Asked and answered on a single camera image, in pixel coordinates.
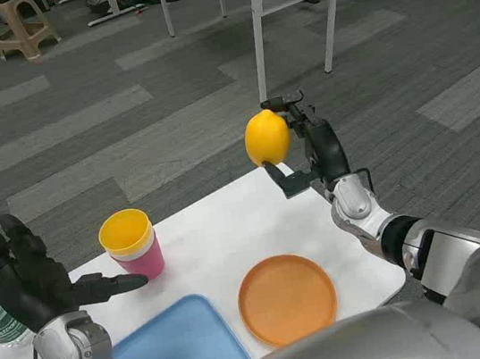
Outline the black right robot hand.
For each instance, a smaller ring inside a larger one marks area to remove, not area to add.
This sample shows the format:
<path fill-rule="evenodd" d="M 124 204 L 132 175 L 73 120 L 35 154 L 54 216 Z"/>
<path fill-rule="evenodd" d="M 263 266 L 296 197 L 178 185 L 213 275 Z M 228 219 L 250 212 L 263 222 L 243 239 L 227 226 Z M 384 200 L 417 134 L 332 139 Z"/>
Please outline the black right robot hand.
<path fill-rule="evenodd" d="M 320 180 L 326 190 L 333 191 L 335 182 L 351 173 L 349 161 L 338 136 L 327 119 L 316 114 L 312 104 L 303 104 L 304 93 L 274 96 L 261 102 L 261 109 L 285 113 L 287 125 L 298 138 L 304 140 L 305 156 L 310 163 L 308 171 L 283 173 L 276 165 L 263 162 L 263 168 L 287 198 L 293 198 Z"/>

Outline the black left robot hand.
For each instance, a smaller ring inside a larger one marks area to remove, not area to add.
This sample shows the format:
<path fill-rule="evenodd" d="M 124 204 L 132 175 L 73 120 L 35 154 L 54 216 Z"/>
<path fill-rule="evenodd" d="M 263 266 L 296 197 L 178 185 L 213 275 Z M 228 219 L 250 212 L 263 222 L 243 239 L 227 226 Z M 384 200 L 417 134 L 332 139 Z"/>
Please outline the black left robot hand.
<path fill-rule="evenodd" d="M 148 277 L 137 273 L 111 278 L 93 273 L 71 282 L 63 264 L 47 256 L 41 237 L 21 220 L 2 214 L 0 224 L 0 305 L 33 332 L 83 305 L 105 303 L 148 284 Z"/>

